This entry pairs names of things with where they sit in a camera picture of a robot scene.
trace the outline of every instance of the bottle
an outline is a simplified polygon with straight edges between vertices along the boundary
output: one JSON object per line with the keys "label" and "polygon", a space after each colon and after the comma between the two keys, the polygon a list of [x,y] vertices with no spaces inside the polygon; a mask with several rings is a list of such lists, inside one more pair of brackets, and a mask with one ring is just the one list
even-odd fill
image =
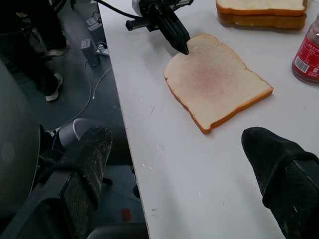
{"label": "bottle", "polygon": [[319,84],[319,15],[309,27],[293,60],[292,69],[297,79]]}

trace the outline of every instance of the red bottle label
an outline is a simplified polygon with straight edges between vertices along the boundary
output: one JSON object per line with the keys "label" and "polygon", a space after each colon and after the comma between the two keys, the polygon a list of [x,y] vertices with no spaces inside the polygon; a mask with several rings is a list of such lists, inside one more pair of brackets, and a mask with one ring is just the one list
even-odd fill
{"label": "red bottle label", "polygon": [[305,37],[294,58],[294,65],[300,74],[319,80],[319,46]]}

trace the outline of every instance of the white table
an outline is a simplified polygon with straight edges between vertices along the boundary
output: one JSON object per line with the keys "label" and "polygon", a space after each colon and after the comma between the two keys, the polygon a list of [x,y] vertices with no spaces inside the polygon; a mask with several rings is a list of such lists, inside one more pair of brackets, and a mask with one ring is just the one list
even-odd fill
{"label": "white table", "polygon": [[[131,0],[107,2],[135,14]],[[291,73],[319,4],[308,8],[303,31],[290,33],[224,27],[214,0],[195,0],[176,12],[191,37],[216,36],[275,88],[209,135],[166,85],[163,71],[176,51],[162,34],[129,32],[128,18],[101,5],[100,10],[150,238],[283,239],[262,204],[241,134],[262,126],[319,155],[319,88]]]}

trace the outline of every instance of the barcode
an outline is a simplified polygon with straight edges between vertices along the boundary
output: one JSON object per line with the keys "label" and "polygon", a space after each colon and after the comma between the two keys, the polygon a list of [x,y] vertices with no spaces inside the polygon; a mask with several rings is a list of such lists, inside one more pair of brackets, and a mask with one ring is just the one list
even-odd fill
{"label": "barcode", "polygon": [[302,59],[299,58],[299,56],[297,56],[295,60],[295,65],[298,67],[299,70],[301,70],[304,73],[306,73],[309,68],[309,65],[303,62]]}

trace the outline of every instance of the toast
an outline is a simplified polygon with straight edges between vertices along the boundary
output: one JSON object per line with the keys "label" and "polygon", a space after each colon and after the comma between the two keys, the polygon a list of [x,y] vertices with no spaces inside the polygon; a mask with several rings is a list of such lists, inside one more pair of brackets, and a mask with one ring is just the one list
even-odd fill
{"label": "toast", "polygon": [[252,27],[274,27],[281,29],[302,29],[305,26],[307,18],[306,14],[303,14],[302,16],[239,16],[234,14],[224,14],[220,12],[218,12],[218,16],[220,21],[225,24],[235,24],[239,26]]}
{"label": "toast", "polygon": [[218,12],[235,15],[301,16],[307,0],[216,0]]}
{"label": "toast", "polygon": [[273,87],[214,36],[198,35],[187,46],[189,54],[175,55],[164,77],[203,133],[210,133],[273,92]]}

